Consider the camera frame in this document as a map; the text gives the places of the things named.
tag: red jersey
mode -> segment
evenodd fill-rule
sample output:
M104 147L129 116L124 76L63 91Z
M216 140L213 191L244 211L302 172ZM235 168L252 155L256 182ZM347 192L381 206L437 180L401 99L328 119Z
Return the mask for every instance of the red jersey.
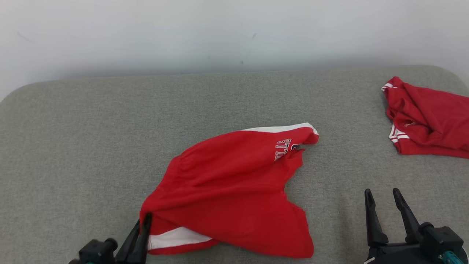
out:
M401 154L469 158L469 98L416 87L398 77L381 88L393 121L389 139Z
M150 254L177 254L225 242L276 256L311 257L304 211L284 187L315 144L309 124L258 127L202 141L175 157L140 212L152 213Z

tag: robotic arm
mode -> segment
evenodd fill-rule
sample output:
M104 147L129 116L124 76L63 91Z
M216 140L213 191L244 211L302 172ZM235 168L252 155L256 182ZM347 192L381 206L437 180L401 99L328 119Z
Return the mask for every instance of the robotic arm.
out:
M370 247L366 264L468 264L462 248L464 241L451 228L435 228L429 222L419 225L399 189L394 188L393 195L406 229L405 243L388 244L378 221L373 195L366 189L366 233Z
M464 241L451 228L435 228L428 222L419 225L399 189L394 188L393 194L406 229L405 243L389 244L379 224L371 190L366 189L366 233L370 250L364 264L469 264L462 248ZM142 225L137 221L115 257L116 240L91 240L78 252L79 259L69 264L145 264L150 226L151 214L146 215Z

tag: red fabric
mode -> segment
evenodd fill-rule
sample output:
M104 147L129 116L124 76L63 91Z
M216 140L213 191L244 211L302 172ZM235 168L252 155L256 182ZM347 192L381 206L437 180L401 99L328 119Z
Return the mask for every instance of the red fabric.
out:
M311 257L305 213L287 200L284 186L303 164L304 149L296 146L318 139L312 126L283 132L236 131L175 157L144 201L141 222L148 212L153 214L155 238L182 226L212 239L194 242L183 237L175 242L183 245L149 253L177 254L225 242L268 255Z
M390 139L399 153L469 158L468 97L416 87L398 77L383 89L395 126Z

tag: red basketball shorts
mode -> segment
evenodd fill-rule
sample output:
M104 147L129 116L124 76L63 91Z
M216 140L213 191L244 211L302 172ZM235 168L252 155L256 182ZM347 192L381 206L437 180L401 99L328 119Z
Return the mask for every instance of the red basketball shorts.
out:
M202 141L175 157L142 205L152 214L150 254L177 254L220 242L276 256L311 257L304 211L286 182L302 162L300 144L319 139L309 124L258 127Z
M401 154L435 154L469 158L469 98L416 87L398 77L384 91L389 139Z

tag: gray upholstered table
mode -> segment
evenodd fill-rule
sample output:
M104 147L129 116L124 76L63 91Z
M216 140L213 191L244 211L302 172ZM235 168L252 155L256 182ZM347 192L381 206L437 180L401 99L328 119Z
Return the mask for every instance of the gray upholstered table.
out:
M286 186L304 208L312 259L230 245L148 263L362 263L363 192L371 188L391 241L405 231L392 188L420 222L469 241L469 160L398 155L381 87L393 76L469 95L430 66L60 80L22 87L0 103L2 263L68 263L91 238L119 242L172 157L234 130L310 122L317 145Z

